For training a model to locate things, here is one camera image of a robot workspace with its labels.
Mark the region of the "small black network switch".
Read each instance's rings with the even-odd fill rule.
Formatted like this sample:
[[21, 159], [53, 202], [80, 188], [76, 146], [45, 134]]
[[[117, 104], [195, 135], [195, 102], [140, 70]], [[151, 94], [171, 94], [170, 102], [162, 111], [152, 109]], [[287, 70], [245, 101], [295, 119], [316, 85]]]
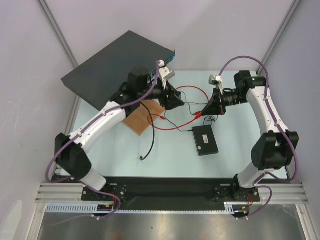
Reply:
[[201, 125], [192, 128], [198, 156], [208, 156], [219, 153], [218, 145], [211, 125]]

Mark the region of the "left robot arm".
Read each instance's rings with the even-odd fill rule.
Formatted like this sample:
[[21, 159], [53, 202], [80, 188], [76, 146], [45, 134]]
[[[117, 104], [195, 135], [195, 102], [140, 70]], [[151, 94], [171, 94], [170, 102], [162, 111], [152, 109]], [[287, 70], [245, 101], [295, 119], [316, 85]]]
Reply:
[[127, 81], [96, 116], [69, 135], [61, 133], [55, 138], [54, 161], [71, 177], [92, 188], [97, 199], [107, 199], [110, 187], [93, 168], [88, 158], [90, 149], [103, 134], [139, 108], [143, 100], [157, 100], [166, 110], [182, 107], [180, 93], [169, 83], [174, 76], [175, 72], [162, 61], [158, 63], [155, 76], [150, 76], [145, 67], [133, 68]]

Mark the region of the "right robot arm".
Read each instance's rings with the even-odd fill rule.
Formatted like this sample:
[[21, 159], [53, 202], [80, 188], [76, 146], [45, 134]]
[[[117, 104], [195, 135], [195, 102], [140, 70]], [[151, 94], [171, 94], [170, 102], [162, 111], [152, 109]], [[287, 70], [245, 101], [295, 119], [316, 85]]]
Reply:
[[242, 201], [264, 176], [291, 164], [297, 155], [299, 135], [280, 119], [265, 77], [241, 70], [234, 75], [234, 89], [223, 88], [220, 75], [210, 75], [208, 82], [215, 88], [201, 115], [223, 116], [227, 107], [249, 103], [258, 122], [260, 138], [251, 150], [251, 163], [234, 176], [230, 185], [230, 197]]

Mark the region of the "bamboo wooden board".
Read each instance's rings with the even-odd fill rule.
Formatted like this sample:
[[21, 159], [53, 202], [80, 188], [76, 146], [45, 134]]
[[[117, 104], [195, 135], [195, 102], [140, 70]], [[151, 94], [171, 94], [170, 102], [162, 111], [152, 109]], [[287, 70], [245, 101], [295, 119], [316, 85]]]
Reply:
[[138, 136], [141, 136], [151, 125], [148, 122], [149, 113], [142, 105], [144, 104], [151, 114], [161, 115], [165, 109], [154, 100], [143, 100], [140, 107], [137, 108], [129, 117], [122, 122]]

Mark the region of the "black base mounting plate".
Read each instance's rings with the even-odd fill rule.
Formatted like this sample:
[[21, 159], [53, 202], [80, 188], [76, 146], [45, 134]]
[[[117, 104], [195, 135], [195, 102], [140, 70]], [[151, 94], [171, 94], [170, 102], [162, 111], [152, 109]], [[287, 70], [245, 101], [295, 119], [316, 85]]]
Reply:
[[119, 198], [121, 211], [220, 211], [226, 202], [258, 203], [257, 187], [240, 188], [234, 178], [109, 177], [100, 193], [80, 186], [83, 202], [110, 202]]

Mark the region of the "large blue rack switch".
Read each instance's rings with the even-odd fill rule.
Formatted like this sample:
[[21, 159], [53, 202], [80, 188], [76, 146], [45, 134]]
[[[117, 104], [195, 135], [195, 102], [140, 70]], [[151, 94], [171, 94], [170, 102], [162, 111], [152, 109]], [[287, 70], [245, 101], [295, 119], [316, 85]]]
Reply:
[[154, 77], [156, 61], [163, 60], [168, 64], [175, 56], [175, 50], [129, 30], [65, 75], [61, 81], [65, 87], [100, 111], [128, 80], [133, 68], [144, 67]]

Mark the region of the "aluminium frame rail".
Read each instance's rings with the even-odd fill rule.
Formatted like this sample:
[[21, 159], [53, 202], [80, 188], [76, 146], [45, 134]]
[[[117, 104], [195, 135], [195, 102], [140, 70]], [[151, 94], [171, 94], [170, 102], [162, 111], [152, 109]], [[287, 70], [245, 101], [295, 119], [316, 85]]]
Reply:
[[[272, 190], [271, 204], [308, 204], [305, 189], [299, 184], [268, 184]], [[42, 183], [35, 197], [36, 203], [83, 203], [80, 183]]]

